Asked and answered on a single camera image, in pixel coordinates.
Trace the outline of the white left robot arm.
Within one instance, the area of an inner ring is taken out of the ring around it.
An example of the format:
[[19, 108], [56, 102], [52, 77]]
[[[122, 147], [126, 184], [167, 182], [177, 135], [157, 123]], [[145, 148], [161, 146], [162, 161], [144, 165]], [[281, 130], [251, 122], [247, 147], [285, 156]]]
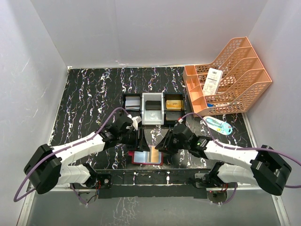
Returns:
[[77, 166], [72, 163], [118, 144], [139, 152], [149, 151], [144, 132], [138, 127], [141, 121], [140, 116], [122, 115], [113, 123], [107, 123], [100, 132], [66, 145], [41, 145], [26, 164], [24, 173], [38, 194], [45, 194], [62, 184], [77, 183], [95, 188], [102, 184], [99, 173], [87, 163]]

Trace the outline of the red leather card holder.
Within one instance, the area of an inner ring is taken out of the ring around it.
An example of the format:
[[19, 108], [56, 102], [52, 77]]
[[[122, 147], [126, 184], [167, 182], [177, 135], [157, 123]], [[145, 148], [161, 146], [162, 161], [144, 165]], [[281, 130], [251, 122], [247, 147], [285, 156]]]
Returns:
[[163, 165], [163, 155], [161, 154], [161, 163], [160, 164], [154, 164], [154, 163], [149, 163], [148, 161], [148, 155], [149, 152], [139, 152], [139, 151], [129, 151], [128, 155], [132, 157], [132, 163], [133, 164], [141, 164], [141, 165], [158, 165], [161, 166]]

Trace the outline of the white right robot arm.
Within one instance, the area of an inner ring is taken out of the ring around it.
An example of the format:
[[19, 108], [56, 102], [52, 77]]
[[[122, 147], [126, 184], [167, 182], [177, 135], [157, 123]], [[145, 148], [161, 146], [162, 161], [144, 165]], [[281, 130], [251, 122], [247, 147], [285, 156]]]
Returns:
[[168, 130], [156, 149], [166, 154], [188, 150], [195, 157], [215, 160], [208, 174], [197, 178], [199, 184], [220, 187], [228, 183], [259, 186], [265, 192], [280, 196], [292, 171], [291, 166], [272, 149], [246, 150], [197, 136], [185, 124]]

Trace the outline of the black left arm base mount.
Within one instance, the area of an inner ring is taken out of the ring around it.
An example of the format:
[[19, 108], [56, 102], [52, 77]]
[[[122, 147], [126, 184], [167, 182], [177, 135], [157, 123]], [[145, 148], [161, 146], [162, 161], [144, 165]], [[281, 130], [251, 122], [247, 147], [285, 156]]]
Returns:
[[83, 182], [76, 181], [76, 184], [81, 184], [82, 187], [86, 187], [89, 189], [95, 188], [95, 195], [92, 196], [89, 200], [85, 201], [81, 198], [80, 194], [75, 190], [74, 183], [70, 183], [70, 188], [76, 194], [81, 204], [84, 204], [86, 207], [92, 201], [92, 199], [96, 200], [99, 197], [101, 189], [110, 189], [112, 176], [110, 174], [102, 174], [96, 172], [91, 165], [88, 163], [84, 163], [82, 165], [77, 166], [81, 173], [85, 173], [85, 178]]

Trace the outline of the white VIP chip card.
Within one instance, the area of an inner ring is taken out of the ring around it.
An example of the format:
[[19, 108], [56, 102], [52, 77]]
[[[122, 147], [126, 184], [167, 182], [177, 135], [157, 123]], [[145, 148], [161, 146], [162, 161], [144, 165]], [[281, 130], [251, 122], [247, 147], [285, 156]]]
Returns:
[[140, 110], [140, 97], [139, 96], [126, 96], [125, 109], [126, 110]]

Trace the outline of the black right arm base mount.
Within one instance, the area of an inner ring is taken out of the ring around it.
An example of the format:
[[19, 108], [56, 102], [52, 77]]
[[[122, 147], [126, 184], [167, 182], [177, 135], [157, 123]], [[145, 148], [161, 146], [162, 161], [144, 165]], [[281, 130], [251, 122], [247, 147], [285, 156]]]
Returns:
[[233, 193], [228, 197], [229, 183], [222, 182], [217, 176], [197, 173], [193, 178], [188, 179], [188, 183], [195, 188], [216, 188], [216, 190], [207, 191], [207, 198], [210, 203], [218, 205], [229, 203], [234, 198], [238, 186], [234, 184]]

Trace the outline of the gold magnetic stripe card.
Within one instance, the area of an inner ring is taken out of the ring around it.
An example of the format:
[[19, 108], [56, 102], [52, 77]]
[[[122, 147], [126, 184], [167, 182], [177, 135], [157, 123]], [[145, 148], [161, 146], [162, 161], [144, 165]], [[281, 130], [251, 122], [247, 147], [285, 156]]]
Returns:
[[155, 146], [150, 146], [150, 153], [148, 155], [149, 163], [160, 164], [161, 163], [161, 152], [155, 148]]

